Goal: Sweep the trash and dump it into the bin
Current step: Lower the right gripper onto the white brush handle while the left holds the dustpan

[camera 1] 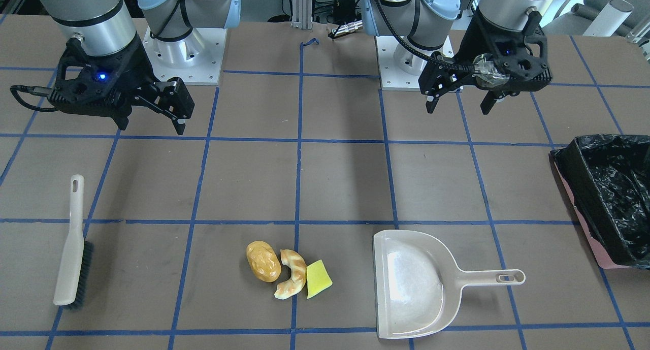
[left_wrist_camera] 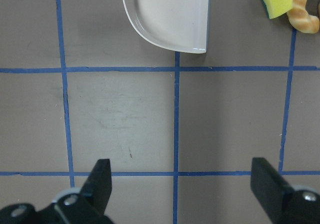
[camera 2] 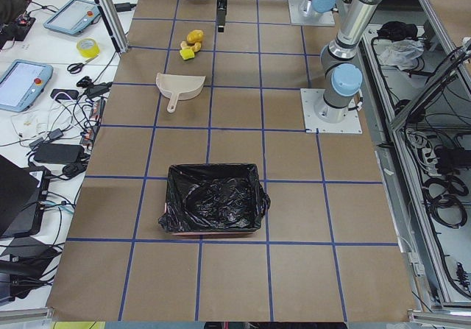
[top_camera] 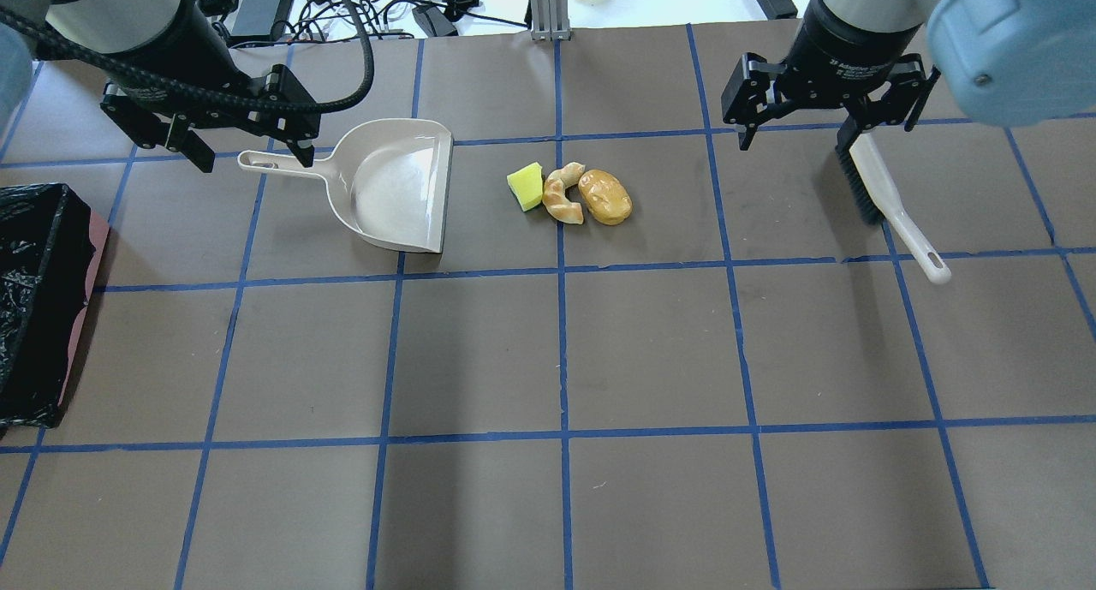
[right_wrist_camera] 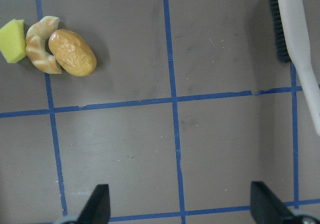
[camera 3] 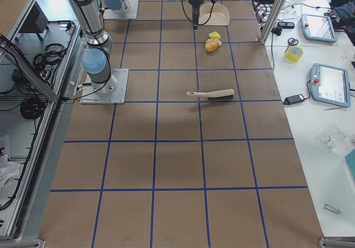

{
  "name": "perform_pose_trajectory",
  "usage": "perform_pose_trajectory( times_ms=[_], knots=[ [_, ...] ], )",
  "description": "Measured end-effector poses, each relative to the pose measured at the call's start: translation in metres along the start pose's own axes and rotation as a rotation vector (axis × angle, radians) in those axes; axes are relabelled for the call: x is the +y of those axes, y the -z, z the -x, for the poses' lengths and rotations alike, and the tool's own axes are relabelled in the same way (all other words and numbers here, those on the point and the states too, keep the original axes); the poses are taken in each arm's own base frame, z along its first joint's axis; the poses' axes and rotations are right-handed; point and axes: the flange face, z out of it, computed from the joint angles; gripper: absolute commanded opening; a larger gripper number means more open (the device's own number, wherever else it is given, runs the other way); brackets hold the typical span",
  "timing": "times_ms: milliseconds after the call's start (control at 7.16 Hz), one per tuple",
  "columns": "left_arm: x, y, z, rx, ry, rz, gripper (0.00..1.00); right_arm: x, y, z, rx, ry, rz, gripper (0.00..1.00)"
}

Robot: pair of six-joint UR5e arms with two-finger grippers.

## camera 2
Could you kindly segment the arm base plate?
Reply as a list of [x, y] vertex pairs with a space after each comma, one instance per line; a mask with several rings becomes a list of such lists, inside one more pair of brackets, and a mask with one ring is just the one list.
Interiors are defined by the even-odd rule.
[[296, 26], [333, 27], [335, 20], [331, 10], [325, 13], [315, 11], [311, 1], [288, 0], [290, 21]]
[[307, 133], [351, 134], [363, 133], [359, 109], [354, 99], [349, 106], [333, 108], [324, 101], [324, 89], [300, 90], [305, 131]]

